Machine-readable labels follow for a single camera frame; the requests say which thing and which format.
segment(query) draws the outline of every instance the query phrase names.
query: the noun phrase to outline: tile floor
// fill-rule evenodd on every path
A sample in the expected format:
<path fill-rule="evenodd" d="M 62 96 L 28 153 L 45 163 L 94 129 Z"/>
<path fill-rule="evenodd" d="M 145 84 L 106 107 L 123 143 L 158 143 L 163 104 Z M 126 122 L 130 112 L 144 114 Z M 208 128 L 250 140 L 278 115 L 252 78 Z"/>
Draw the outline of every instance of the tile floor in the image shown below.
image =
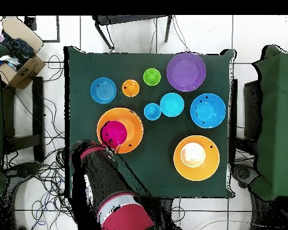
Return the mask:
<path fill-rule="evenodd" d="M 158 53 L 178 53 L 185 51 L 180 42 L 173 24 L 170 27 L 169 40 L 164 42 L 167 18 L 158 19 L 157 49 Z M 242 88 L 249 81 L 257 80 L 257 72 L 251 63 L 258 60 L 261 50 L 267 44 L 277 44 L 288 51 L 288 16 L 177 16 L 177 22 L 184 34 L 187 46 L 192 52 L 201 54 L 216 54 L 224 49 L 235 49 L 237 56 L 233 65 L 233 76 L 238 79 L 238 126 L 244 126 L 244 100 Z M 101 27 L 107 36 L 106 28 Z M 155 31 L 153 20 L 143 20 L 109 26 L 112 40 L 115 44 L 113 52 L 149 53 L 152 34 Z M 60 65 L 64 60 L 63 46 L 75 46 L 84 52 L 108 52 L 104 41 L 94 27 L 91 16 L 59 16 L 59 33 L 56 27 L 56 16 L 37 16 L 37 30 L 35 31 L 43 40 L 59 42 L 44 43 L 38 52 L 38 57 L 49 64 L 39 73 L 44 80 L 59 77 Z M 152 53 L 155 53 L 155 37 L 152 42 Z M 29 95 L 31 87 L 18 90 L 17 94 L 32 111 L 32 98 Z M 60 131 L 64 131 L 64 73 L 55 81 L 44 84 L 44 96 L 51 99 L 57 106 L 55 124 Z M 16 135 L 29 135 L 32 133 L 32 118 L 16 98 L 15 128 Z M 45 104 L 54 111 L 54 106 L 45 101 Z M 49 137 L 54 137 L 55 131 L 51 124 L 50 111 L 45 108 L 45 125 L 49 132 L 45 134 L 46 144 Z M 243 129 L 237 128 L 237 135 L 243 137 Z M 57 148 L 64 147 L 62 138 L 54 139 Z M 53 144 L 46 146 L 46 153 L 53 150 Z M 14 162 L 33 160 L 32 149 L 21 150 Z M 48 163 L 55 157 L 47 159 Z M 234 191 L 232 199 L 213 198 L 182 198 L 180 207 L 173 210 L 173 220 L 183 230 L 248 230 L 251 220 L 251 199 L 248 190 L 241 189 L 238 182 L 230 180 L 230 188 Z M 28 229 L 35 223 L 31 214 L 31 206 L 45 194 L 44 186 L 36 179 L 21 185 L 16 198 L 16 220 L 18 225 L 25 225 Z M 179 205 L 179 198 L 174 200 L 173 207 Z M 48 226 L 57 218 L 58 211 L 45 212 L 43 221 Z M 48 226 L 37 225 L 34 230 L 49 230 Z M 56 226 L 51 230 L 77 230 L 73 220 L 60 215 Z"/>

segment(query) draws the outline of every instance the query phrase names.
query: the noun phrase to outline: orange plate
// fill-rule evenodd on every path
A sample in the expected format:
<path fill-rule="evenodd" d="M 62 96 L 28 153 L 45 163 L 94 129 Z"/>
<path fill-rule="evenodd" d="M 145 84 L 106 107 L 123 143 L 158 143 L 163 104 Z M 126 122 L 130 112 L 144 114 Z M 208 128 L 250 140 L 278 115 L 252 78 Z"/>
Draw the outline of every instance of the orange plate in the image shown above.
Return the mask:
<path fill-rule="evenodd" d="M 97 137 L 99 142 L 100 130 L 108 121 L 119 121 L 125 125 L 127 130 L 127 138 L 115 150 L 117 153 L 129 153 L 135 149 L 141 142 L 143 137 L 143 124 L 140 117 L 127 108 L 113 108 L 105 112 L 97 123 Z"/>
<path fill-rule="evenodd" d="M 200 144 L 206 153 L 206 158 L 199 167 L 190 168 L 181 160 L 181 150 L 188 143 Z M 174 152 L 174 165 L 178 173 L 191 181 L 202 181 L 212 176 L 220 163 L 218 147 L 209 139 L 203 136 L 189 136 L 184 138 L 176 147 Z"/>
<path fill-rule="evenodd" d="M 136 80 L 126 80 L 122 85 L 122 92 L 127 97 L 135 97 L 140 90 L 140 86 Z"/>

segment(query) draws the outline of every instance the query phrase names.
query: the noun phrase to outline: cardboard box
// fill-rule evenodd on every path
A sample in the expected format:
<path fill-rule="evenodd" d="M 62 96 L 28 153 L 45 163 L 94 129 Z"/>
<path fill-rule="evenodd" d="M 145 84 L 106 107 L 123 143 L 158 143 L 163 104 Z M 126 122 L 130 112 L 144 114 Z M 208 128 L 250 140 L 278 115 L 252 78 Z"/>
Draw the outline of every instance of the cardboard box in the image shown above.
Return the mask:
<path fill-rule="evenodd" d="M 34 50 L 35 57 L 30 58 L 18 72 L 13 70 L 6 63 L 3 63 L 0 66 L 1 79 L 5 84 L 18 89 L 24 89 L 29 85 L 32 78 L 34 78 L 46 65 L 36 56 L 36 53 L 43 46 L 43 41 L 16 17 L 7 17 L 3 20 L 2 24 L 3 30 L 10 37 L 24 40 Z"/>

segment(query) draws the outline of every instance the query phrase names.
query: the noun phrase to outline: small blue bowl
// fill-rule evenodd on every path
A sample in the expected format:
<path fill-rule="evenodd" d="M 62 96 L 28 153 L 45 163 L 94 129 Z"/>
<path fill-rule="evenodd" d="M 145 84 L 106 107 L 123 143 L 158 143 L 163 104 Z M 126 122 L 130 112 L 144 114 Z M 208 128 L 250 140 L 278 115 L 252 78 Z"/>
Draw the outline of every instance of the small blue bowl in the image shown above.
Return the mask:
<path fill-rule="evenodd" d="M 160 108 L 164 115 L 178 116 L 184 110 L 184 99 L 177 93 L 167 93 L 160 101 Z"/>
<path fill-rule="evenodd" d="M 91 84 L 91 96 L 97 103 L 107 104 L 114 100 L 116 95 L 115 83 L 109 78 L 98 78 Z"/>
<path fill-rule="evenodd" d="M 156 103 L 149 103 L 144 108 L 144 115 L 148 120 L 157 120 L 161 116 L 161 108 Z"/>
<path fill-rule="evenodd" d="M 192 102 L 190 114 L 197 126 L 204 129 L 214 128 L 225 118 L 225 103 L 213 93 L 203 93 Z"/>

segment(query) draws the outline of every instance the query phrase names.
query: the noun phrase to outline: purple bowl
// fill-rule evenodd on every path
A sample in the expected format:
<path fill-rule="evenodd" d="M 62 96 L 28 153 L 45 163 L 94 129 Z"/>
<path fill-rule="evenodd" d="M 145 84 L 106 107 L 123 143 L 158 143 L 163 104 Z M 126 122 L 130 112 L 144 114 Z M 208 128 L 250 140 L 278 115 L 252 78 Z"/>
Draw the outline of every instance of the purple bowl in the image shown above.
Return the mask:
<path fill-rule="evenodd" d="M 206 66 L 198 55 L 181 53 L 174 56 L 167 65 L 169 83 L 181 92 L 197 89 L 206 77 Z"/>

